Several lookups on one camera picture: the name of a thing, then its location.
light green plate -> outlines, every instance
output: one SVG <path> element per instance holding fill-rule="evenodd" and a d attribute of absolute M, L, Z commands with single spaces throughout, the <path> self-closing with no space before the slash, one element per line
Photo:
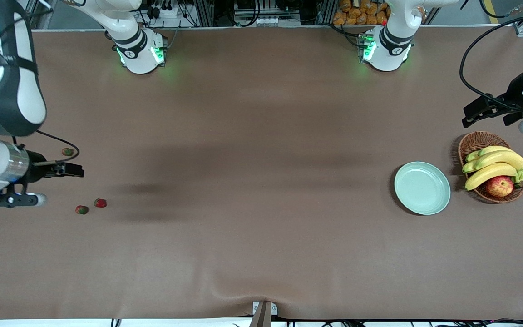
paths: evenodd
<path fill-rule="evenodd" d="M 421 215 L 439 213 L 451 197 L 449 182 L 441 170 L 421 161 L 409 162 L 399 169 L 395 192 L 407 209 Z"/>

fruit basket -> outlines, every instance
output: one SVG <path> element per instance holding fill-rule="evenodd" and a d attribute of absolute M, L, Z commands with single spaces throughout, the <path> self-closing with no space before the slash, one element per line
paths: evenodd
<path fill-rule="evenodd" d="M 490 145 L 501 145 L 502 147 L 511 149 L 510 145 L 496 134 L 490 132 L 469 133 L 465 135 L 463 139 L 461 139 L 461 141 L 459 142 L 459 147 L 457 147 L 459 163 L 461 163 L 461 166 L 463 167 L 463 165 L 465 165 L 465 157 L 467 157 L 467 155 L 469 155 L 473 151 L 483 149 Z M 471 174 L 465 174 L 465 178 L 469 178 L 470 175 Z M 485 199 L 488 202 L 508 203 L 516 200 L 520 197 L 520 195 L 523 194 L 523 187 L 514 188 L 512 193 L 501 198 L 490 195 L 483 187 L 474 188 L 474 191 L 475 193 L 477 193 L 477 195 L 479 195 L 481 198 Z"/>

round plate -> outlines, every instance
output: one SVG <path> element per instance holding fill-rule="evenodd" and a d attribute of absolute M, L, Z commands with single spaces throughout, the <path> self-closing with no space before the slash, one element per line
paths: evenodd
<path fill-rule="evenodd" d="M 399 169 L 395 193 L 405 207 L 421 215 L 439 213 L 451 197 L 449 182 L 441 170 L 421 161 L 409 162 Z"/>

brown woven basket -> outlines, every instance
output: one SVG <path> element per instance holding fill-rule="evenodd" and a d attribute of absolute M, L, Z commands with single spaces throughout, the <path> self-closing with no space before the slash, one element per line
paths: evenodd
<path fill-rule="evenodd" d="M 463 165 L 465 165 L 465 157 L 467 157 L 467 155 L 469 155 L 473 151 L 483 149 L 490 145 L 501 145 L 502 147 L 511 149 L 510 145 L 496 134 L 490 132 L 469 133 L 466 136 L 464 136 L 463 139 L 461 139 L 461 141 L 459 142 L 459 147 L 457 147 L 457 152 L 459 154 L 459 163 L 461 163 L 461 166 L 463 167 Z M 469 178 L 470 175 L 471 174 L 465 174 L 465 178 Z M 485 190 L 483 184 L 479 186 L 479 188 L 476 188 L 474 191 L 483 199 L 494 203 L 508 203 L 514 201 L 515 199 L 519 198 L 520 195 L 523 194 L 523 188 L 515 188 L 512 191 L 512 193 L 510 193 L 510 195 L 498 198 L 490 195 Z"/>

brown tabletop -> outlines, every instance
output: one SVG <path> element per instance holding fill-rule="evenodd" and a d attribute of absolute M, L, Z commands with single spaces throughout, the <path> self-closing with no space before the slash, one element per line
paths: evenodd
<path fill-rule="evenodd" d="M 459 61 L 485 30 L 420 29 L 391 73 L 330 29 L 181 31 L 143 76 L 102 33 L 35 33 L 42 130 L 79 145 L 86 176 L 32 184 L 45 207 L 0 209 L 0 318 L 238 316 L 267 299 L 286 318 L 523 319 L 523 196 L 478 202 L 451 158 L 473 130 L 523 155 L 515 126 L 461 126 L 476 95 Z M 509 28 L 466 73 L 499 94 L 522 71 Z M 442 213 L 395 201 L 410 161 L 448 176 Z"/>

